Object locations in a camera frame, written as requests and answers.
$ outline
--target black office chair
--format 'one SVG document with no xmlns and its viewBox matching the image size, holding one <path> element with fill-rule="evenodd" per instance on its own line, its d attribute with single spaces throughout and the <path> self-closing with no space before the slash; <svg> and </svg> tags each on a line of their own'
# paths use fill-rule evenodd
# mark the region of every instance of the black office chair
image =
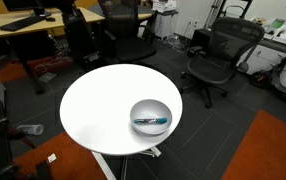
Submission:
<svg viewBox="0 0 286 180">
<path fill-rule="evenodd" d="M 206 107 L 211 108 L 209 87 L 221 90 L 222 96 L 227 96 L 228 91 L 217 85 L 235 76 L 240 57 L 257 45 L 263 36 L 264 29 L 250 21 L 230 17 L 217 19 L 212 26 L 208 47 L 205 51 L 201 51 L 201 47 L 190 49 L 196 55 L 187 64 L 190 73 L 182 72 L 181 77 L 188 75 L 200 80 L 208 98 Z M 181 93 L 190 87 L 180 88 Z"/>
<path fill-rule="evenodd" d="M 119 63 L 133 63 L 153 56 L 156 48 L 152 46 L 154 32 L 138 20 L 137 0 L 98 0 L 106 19 L 108 37 L 104 56 L 117 59 Z M 139 27 L 148 30 L 146 39 L 137 37 Z"/>
</svg>

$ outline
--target keyboard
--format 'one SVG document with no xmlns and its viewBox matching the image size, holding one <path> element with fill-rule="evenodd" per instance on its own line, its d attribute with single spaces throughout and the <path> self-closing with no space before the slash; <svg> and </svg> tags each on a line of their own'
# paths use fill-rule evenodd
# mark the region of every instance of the keyboard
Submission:
<svg viewBox="0 0 286 180">
<path fill-rule="evenodd" d="M 20 19 L 18 21 L 14 21 L 14 22 L 11 22 L 9 24 L 2 25 L 2 26 L 0 26 L 0 30 L 15 32 L 15 31 L 23 29 L 27 26 L 31 26 L 33 24 L 40 22 L 40 21 L 43 21 L 43 20 L 45 20 L 45 18 L 46 17 L 40 17 L 40 16 L 27 17 L 25 19 Z"/>
</svg>

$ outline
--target table top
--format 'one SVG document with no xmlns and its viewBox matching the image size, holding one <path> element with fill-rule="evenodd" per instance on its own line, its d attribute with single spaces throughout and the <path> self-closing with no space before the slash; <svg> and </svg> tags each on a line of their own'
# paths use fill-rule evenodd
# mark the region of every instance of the table top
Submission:
<svg viewBox="0 0 286 180">
<path fill-rule="evenodd" d="M 134 130 L 130 111 L 144 99 L 168 106 L 172 123 L 160 135 Z M 81 146 L 107 155 L 129 155 L 164 141 L 182 115 L 182 99 L 176 86 L 163 74 L 138 65 L 110 65 L 76 80 L 66 91 L 60 117 L 69 136 Z"/>
<path fill-rule="evenodd" d="M 97 22 L 97 21 L 104 20 L 104 17 L 96 13 L 88 11 L 82 7 L 80 7 L 79 9 L 81 10 L 86 22 Z M 54 17 L 56 19 L 54 22 L 41 21 L 39 23 L 33 24 L 31 26 L 28 26 L 26 28 L 20 29 L 15 32 L 0 30 L 0 37 L 24 34 L 24 33 L 29 33 L 29 32 L 40 31 L 40 30 L 57 28 L 57 27 L 63 27 L 64 24 L 62 21 L 61 11 L 58 9 L 49 9 L 48 11 L 52 13 L 51 17 Z M 30 12 L 0 14 L 0 26 L 20 20 L 20 19 L 24 19 L 26 17 L 29 17 L 30 15 L 31 15 Z"/>
</svg>

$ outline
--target computer monitor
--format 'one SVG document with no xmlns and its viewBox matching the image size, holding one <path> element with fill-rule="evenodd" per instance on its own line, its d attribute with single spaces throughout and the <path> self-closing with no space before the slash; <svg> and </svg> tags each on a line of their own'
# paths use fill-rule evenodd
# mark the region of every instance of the computer monitor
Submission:
<svg viewBox="0 0 286 180">
<path fill-rule="evenodd" d="M 3 0 L 8 11 L 34 10 L 37 16 L 50 16 L 44 8 L 52 8 L 49 0 Z"/>
</svg>

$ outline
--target round white table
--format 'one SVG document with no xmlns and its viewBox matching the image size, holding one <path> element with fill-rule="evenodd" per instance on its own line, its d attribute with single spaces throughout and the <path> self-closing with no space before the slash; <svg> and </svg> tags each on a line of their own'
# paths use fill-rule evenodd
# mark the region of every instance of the round white table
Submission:
<svg viewBox="0 0 286 180">
<path fill-rule="evenodd" d="M 163 102 L 172 123 L 159 135 L 144 135 L 130 122 L 131 108 L 144 99 Z M 76 80 L 61 102 L 60 116 L 67 134 L 81 146 L 106 155 L 130 155 L 164 141 L 182 115 L 176 86 L 163 74 L 138 65 L 110 65 Z"/>
</svg>

